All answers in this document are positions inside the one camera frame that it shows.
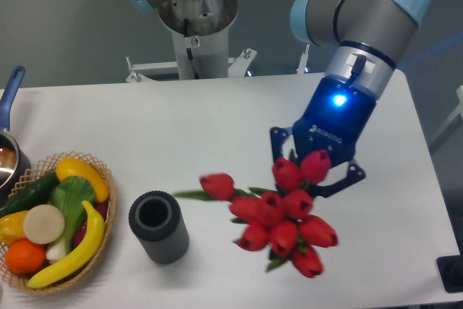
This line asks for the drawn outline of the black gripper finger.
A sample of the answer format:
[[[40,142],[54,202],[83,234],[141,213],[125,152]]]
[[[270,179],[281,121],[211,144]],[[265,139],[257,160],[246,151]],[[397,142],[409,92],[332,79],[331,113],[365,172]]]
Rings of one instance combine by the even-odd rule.
[[[288,154],[284,155],[284,144],[288,140],[294,140],[293,127],[272,127],[269,134],[273,162],[276,163],[278,159],[285,158],[293,163],[297,163],[295,143],[291,144],[288,148]]]
[[[359,166],[355,160],[351,160],[347,165],[347,173],[343,179],[329,185],[311,185],[311,197],[329,198],[342,190],[357,184],[365,179],[365,170]]]

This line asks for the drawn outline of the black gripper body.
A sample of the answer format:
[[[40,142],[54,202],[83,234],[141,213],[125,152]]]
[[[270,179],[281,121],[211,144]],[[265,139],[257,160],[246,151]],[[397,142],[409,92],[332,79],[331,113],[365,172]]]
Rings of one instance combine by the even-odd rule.
[[[325,150],[332,167],[354,158],[376,100],[332,77],[321,79],[301,119],[292,127],[298,159]]]

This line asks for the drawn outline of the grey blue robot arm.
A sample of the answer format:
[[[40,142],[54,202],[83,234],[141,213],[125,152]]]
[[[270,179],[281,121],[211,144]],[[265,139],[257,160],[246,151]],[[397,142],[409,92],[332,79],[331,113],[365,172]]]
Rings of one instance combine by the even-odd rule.
[[[229,57],[237,0],[130,0],[156,10],[171,32],[183,80],[243,76],[254,57]],[[304,190],[327,198],[364,179],[354,159],[357,141],[430,0],[295,0],[293,35],[336,52],[304,114],[270,131],[276,192]]]

